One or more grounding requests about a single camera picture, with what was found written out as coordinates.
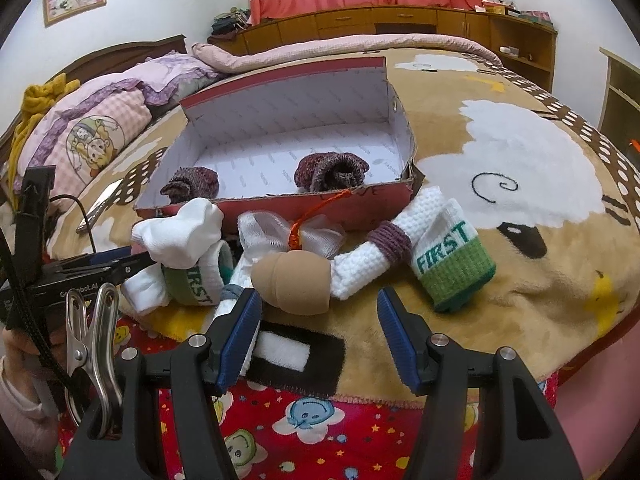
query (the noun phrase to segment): headboard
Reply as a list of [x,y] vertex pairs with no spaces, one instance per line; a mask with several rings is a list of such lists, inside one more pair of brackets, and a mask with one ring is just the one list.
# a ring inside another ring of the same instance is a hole
[[[123,72],[136,66],[137,63],[143,62],[147,57],[161,57],[172,50],[183,54],[187,53],[184,36],[173,36],[159,41],[135,41],[133,43],[108,46],[102,50],[82,56],[60,70],[58,74],[65,72],[68,81],[79,79],[81,83],[84,83],[101,75]],[[19,122],[20,113],[16,115],[11,125],[0,136],[0,164],[4,164],[9,159],[11,139]]]

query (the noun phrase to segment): cardboard box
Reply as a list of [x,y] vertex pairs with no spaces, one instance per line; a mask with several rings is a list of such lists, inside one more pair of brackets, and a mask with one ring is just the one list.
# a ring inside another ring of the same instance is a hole
[[308,193],[293,176],[314,152],[351,152],[370,170],[364,186],[319,212],[347,230],[370,230],[409,203],[414,134],[384,57],[304,62],[223,81],[181,101],[189,123],[165,153],[136,202],[142,218],[175,214],[160,189],[181,167],[218,172],[214,202],[223,231],[238,215],[268,210],[289,221],[336,192]]

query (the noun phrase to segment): open box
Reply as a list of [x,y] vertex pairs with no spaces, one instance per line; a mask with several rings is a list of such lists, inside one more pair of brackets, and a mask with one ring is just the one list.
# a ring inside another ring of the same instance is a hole
[[409,203],[414,135],[386,80],[384,57],[304,62],[226,80],[183,99],[189,123],[164,154],[136,202],[142,218],[175,214],[160,194],[179,168],[218,173],[215,202],[223,230],[238,215],[267,210],[289,221],[336,192],[297,188],[300,160],[315,152],[351,152],[370,169],[363,186],[320,211],[346,230],[370,230]]

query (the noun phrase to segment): orange cord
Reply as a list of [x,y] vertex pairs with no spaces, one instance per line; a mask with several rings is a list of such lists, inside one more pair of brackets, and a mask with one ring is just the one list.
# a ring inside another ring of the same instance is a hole
[[309,219],[314,213],[321,210],[327,204],[334,202],[335,200],[339,200],[345,196],[350,196],[351,190],[345,189],[340,193],[332,196],[331,198],[327,198],[326,200],[322,200],[318,205],[313,206],[309,211],[304,213],[298,220],[294,222],[291,226],[291,231],[289,232],[289,250],[290,251],[299,251],[302,249],[302,244],[300,243],[300,226]]

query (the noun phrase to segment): yellow cloth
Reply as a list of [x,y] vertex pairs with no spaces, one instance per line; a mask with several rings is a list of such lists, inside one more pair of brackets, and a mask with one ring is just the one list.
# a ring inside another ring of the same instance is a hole
[[20,124],[15,127],[9,155],[9,200],[14,209],[17,208],[17,199],[14,195],[14,179],[24,143],[42,118],[51,110],[51,107],[64,96],[78,90],[78,88],[80,88],[78,79],[67,83],[66,74],[62,73],[44,85],[29,85],[24,91],[22,105],[20,106]]

